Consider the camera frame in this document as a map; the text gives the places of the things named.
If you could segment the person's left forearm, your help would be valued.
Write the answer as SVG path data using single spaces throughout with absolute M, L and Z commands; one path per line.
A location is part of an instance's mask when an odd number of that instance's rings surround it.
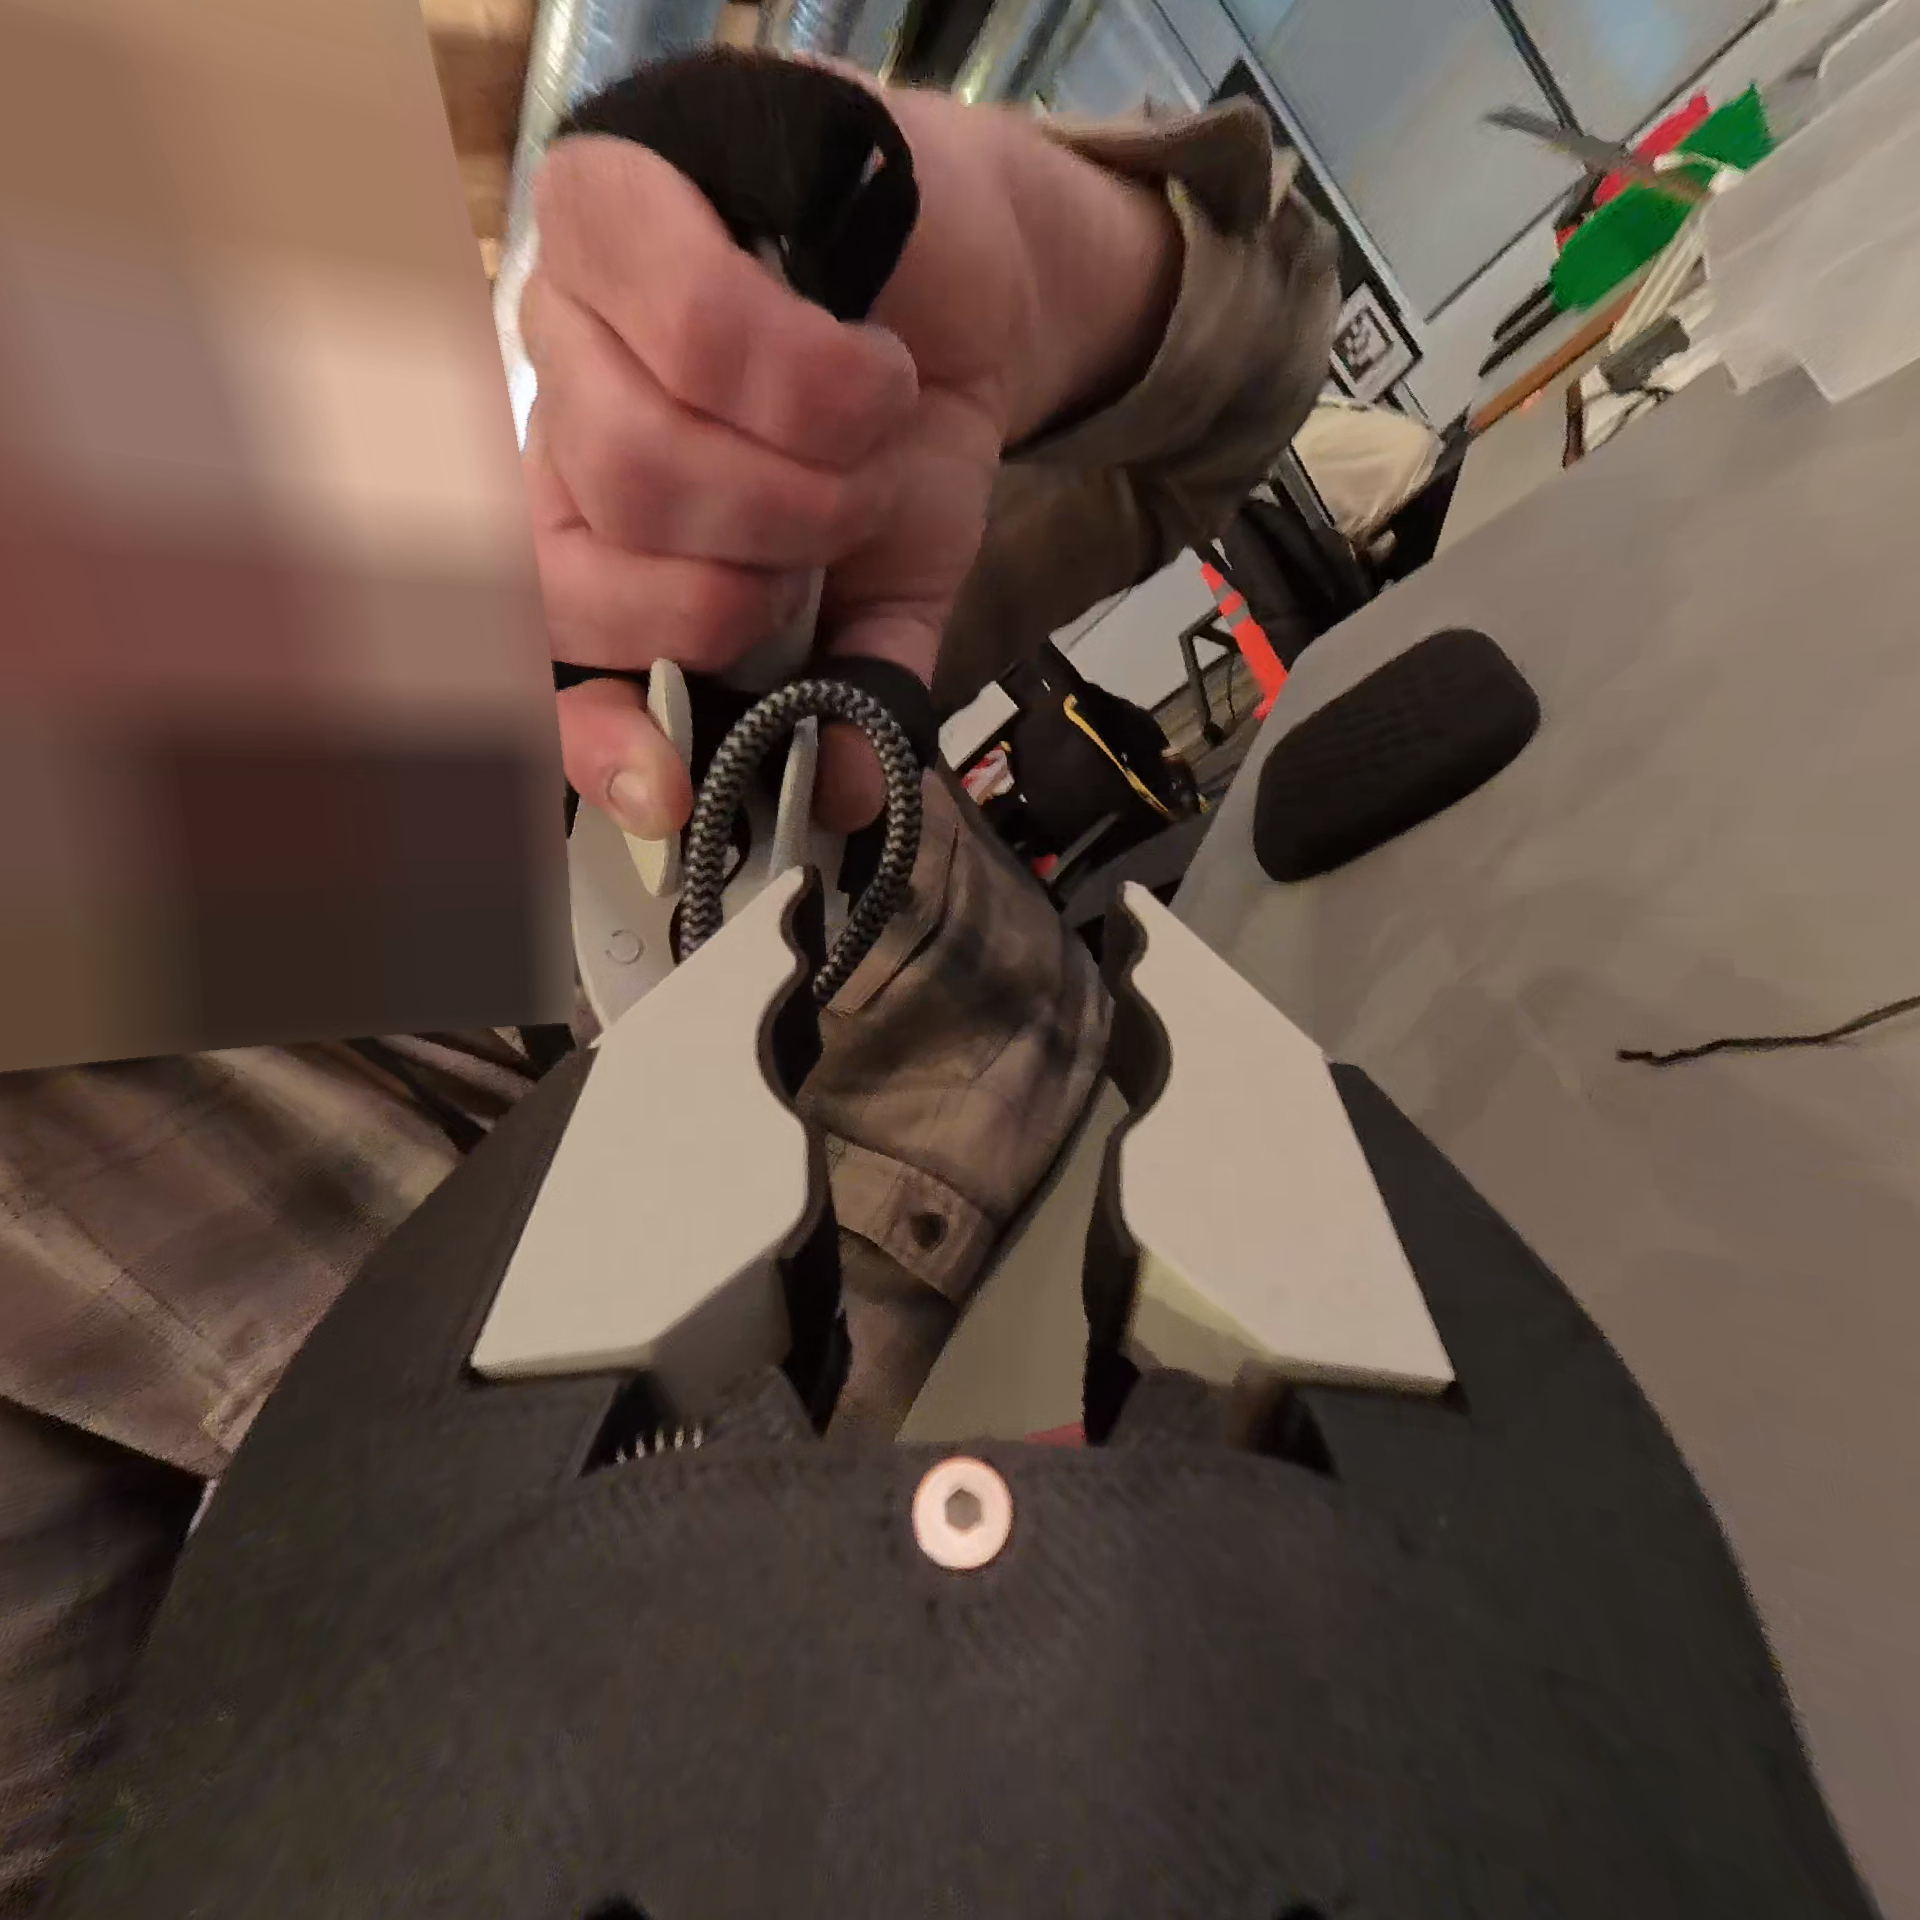
M 1338 235 L 1267 111 L 1051 115 L 1046 138 L 1173 217 L 1182 270 L 1143 371 L 1010 446 L 978 558 L 946 622 L 949 717 L 1090 609 L 1215 540 L 1327 382 Z

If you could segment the person's left hand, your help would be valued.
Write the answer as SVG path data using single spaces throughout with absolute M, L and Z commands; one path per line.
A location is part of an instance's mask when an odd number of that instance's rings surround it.
M 566 782 L 640 841 L 686 828 L 687 767 L 619 671 L 724 675 L 822 588 L 828 657 L 935 681 L 1002 458 L 1152 367 L 1183 281 L 1164 183 L 1034 115 L 880 87 L 922 209 L 871 322 L 831 321 L 626 140 L 558 142 L 518 301 L 523 449 Z

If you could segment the green plastic object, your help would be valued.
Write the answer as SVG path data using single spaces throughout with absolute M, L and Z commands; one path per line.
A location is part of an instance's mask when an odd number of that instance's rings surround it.
M 1635 154 L 1656 161 L 1668 154 L 1690 158 L 1683 177 L 1708 183 L 1709 165 L 1751 172 L 1773 149 L 1770 111 L 1757 87 L 1747 87 L 1719 107 L 1699 92 L 1654 124 Z M 1578 227 L 1556 230 L 1559 255 L 1548 289 L 1559 314 L 1575 314 L 1602 301 L 1618 284 L 1645 268 L 1679 230 L 1690 203 L 1626 177 L 1606 177 L 1600 198 Z

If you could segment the person's plaid shirt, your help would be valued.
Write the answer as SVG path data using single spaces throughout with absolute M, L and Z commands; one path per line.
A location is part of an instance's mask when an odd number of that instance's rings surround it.
M 926 779 L 907 899 L 822 1012 L 853 1363 L 837 1436 L 899 1433 L 1093 1090 L 1093 958 Z M 10 1073 L 4 1485 L 61 1449 L 212 1479 L 346 1283 L 534 1085 L 504 1029 Z

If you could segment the black office chair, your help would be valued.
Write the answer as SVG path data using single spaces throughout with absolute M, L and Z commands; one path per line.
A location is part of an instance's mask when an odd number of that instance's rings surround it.
M 1279 665 L 1293 668 L 1315 639 L 1432 558 L 1468 449 L 1468 438 L 1442 438 L 1432 474 L 1380 530 L 1357 540 L 1338 530 L 1306 462 L 1290 450 L 1198 558 L 1245 601 Z

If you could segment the orange traffic cone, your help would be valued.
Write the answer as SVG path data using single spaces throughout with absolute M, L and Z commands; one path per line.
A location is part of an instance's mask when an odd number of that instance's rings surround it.
M 1214 548 L 1198 548 L 1196 562 L 1203 572 L 1206 589 L 1212 591 L 1214 612 L 1203 618 L 1182 635 L 1183 660 L 1190 670 L 1188 683 L 1196 687 L 1194 697 L 1206 708 L 1206 724 L 1214 727 L 1212 701 L 1205 690 L 1205 676 L 1200 675 L 1196 653 L 1190 649 L 1190 639 L 1210 638 L 1215 644 L 1232 647 L 1235 653 L 1245 663 L 1260 690 L 1254 717 L 1267 719 L 1290 678 L 1290 668 L 1285 665 L 1278 647 L 1260 625 L 1260 618 L 1245 589 L 1240 589 L 1237 579 L 1229 573 L 1229 565 L 1224 562 L 1224 558 Z

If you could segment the black yellow bag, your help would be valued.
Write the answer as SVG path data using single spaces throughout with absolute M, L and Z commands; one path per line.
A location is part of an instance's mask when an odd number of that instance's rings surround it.
M 966 791 L 1050 890 L 1206 809 L 1159 717 L 1085 678 L 1053 643 L 999 687 L 1014 714 L 966 767 Z

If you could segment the black mesh pad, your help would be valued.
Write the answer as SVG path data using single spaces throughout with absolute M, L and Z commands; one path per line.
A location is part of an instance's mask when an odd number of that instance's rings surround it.
M 1254 861 L 1272 882 L 1327 875 L 1501 774 L 1542 705 L 1483 631 L 1411 644 L 1283 733 L 1254 787 Z

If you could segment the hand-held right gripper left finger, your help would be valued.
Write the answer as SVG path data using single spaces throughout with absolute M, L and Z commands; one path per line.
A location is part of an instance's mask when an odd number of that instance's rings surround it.
M 807 1014 L 813 871 L 786 871 L 599 1041 L 470 1346 L 486 1380 L 635 1377 L 668 1419 L 792 1349 L 783 1262 L 824 1162 L 778 1067 Z

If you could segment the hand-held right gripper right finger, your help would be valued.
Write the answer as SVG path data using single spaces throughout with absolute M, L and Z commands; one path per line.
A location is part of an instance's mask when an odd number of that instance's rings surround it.
M 1102 972 L 1123 1110 L 1087 1219 L 1083 1429 L 1164 1372 L 1445 1396 L 1455 1367 L 1323 1050 L 1143 885 Z

